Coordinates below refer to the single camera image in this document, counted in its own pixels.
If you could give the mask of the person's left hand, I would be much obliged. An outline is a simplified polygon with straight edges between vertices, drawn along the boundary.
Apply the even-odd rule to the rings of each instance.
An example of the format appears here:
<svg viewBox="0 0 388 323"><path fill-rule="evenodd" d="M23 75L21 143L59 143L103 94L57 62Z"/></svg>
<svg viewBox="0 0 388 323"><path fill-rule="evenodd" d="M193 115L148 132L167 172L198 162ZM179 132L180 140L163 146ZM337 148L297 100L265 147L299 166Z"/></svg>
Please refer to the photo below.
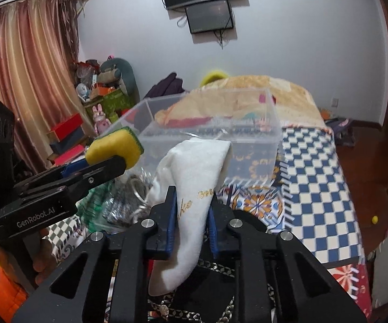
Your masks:
<svg viewBox="0 0 388 323"><path fill-rule="evenodd" d="M53 245L47 239L49 230L47 228L40 230L41 235L41 247L36 257L33 259L33 268L37 272L35 282L40 285L44 279L46 279L51 272L57 267L57 261L52 255ZM15 274L13 266L9 263L8 254L0 247L0 267L5 275L14 283L20 284L20 280Z"/></svg>

